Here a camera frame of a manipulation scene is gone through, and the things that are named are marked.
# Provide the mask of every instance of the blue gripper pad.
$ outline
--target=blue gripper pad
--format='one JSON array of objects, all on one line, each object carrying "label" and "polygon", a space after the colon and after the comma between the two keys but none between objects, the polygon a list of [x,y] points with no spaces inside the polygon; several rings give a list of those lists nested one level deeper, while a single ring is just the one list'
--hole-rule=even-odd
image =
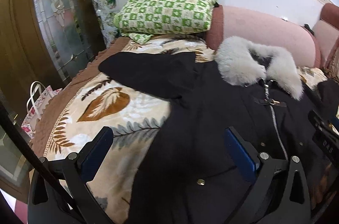
[{"label": "blue gripper pad", "polygon": [[81,180],[84,183],[94,179],[107,152],[112,146],[113,138],[114,135],[112,129],[104,126],[93,141],[87,143],[90,145],[91,149],[81,164],[80,173]]},{"label": "blue gripper pad", "polygon": [[256,171],[258,165],[251,159],[243,145],[229,128],[225,130],[225,147],[244,180],[254,184],[257,179]]}]

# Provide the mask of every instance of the pink sofa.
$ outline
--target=pink sofa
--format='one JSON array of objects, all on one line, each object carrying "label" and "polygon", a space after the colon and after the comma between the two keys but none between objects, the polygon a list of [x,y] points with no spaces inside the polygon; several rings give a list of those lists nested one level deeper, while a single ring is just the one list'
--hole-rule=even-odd
[{"label": "pink sofa", "polygon": [[206,42],[212,49],[218,49],[224,38],[237,35],[255,43],[285,47],[297,66],[339,65],[339,7],[326,4],[313,31],[314,36],[304,27],[266,13],[220,6],[214,9]]}]

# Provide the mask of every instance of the floral gift bag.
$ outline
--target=floral gift bag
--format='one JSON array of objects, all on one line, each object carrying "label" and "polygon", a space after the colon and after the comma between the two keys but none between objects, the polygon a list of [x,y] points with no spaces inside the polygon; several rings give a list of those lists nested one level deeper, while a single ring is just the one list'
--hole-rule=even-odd
[{"label": "floral gift bag", "polygon": [[[31,97],[26,104],[27,115],[21,125],[21,128],[28,134],[31,139],[34,138],[35,125],[37,123],[37,120],[41,119],[42,112],[46,108],[46,105],[49,103],[50,99],[56,96],[61,90],[62,88],[53,91],[50,85],[45,87],[42,83],[38,81],[32,83],[30,90]],[[34,101],[33,96],[36,92],[39,92],[40,96],[36,101]],[[28,105],[30,102],[32,103],[32,107],[31,109],[28,109]]]}]

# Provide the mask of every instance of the zipper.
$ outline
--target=zipper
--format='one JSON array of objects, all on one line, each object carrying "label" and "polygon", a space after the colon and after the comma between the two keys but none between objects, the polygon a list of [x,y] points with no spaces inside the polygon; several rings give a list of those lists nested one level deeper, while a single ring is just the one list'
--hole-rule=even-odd
[{"label": "zipper", "polygon": [[[268,88],[269,88],[269,83],[272,83],[273,80],[271,79],[268,83],[266,83],[266,80],[264,80],[264,89],[265,89],[265,96],[266,96],[266,99],[268,100],[270,98],[270,93],[268,91]],[[278,131],[278,127],[277,127],[277,119],[276,119],[276,115],[275,115],[275,111],[274,111],[274,108],[273,106],[270,104],[270,108],[271,108],[271,113],[272,113],[272,119],[273,119],[273,126],[274,126],[274,129],[277,133],[277,137],[278,137],[278,140],[279,140],[279,144],[281,146],[281,149],[284,153],[284,156],[285,156],[285,159],[288,160],[289,157],[287,155],[287,152],[286,152],[286,149],[281,141],[281,138],[280,138],[280,134],[279,134],[279,131]]]}]

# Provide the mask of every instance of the fur collar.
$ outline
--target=fur collar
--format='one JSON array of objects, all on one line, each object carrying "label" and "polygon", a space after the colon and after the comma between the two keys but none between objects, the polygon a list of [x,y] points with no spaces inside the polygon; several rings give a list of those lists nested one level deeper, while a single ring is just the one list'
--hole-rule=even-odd
[{"label": "fur collar", "polygon": [[[266,71],[251,53],[271,58]],[[303,86],[297,68],[291,53],[285,48],[255,44],[232,36],[221,43],[215,60],[222,78],[231,85],[254,84],[261,78],[273,79],[294,99],[299,100],[302,96]]]}]

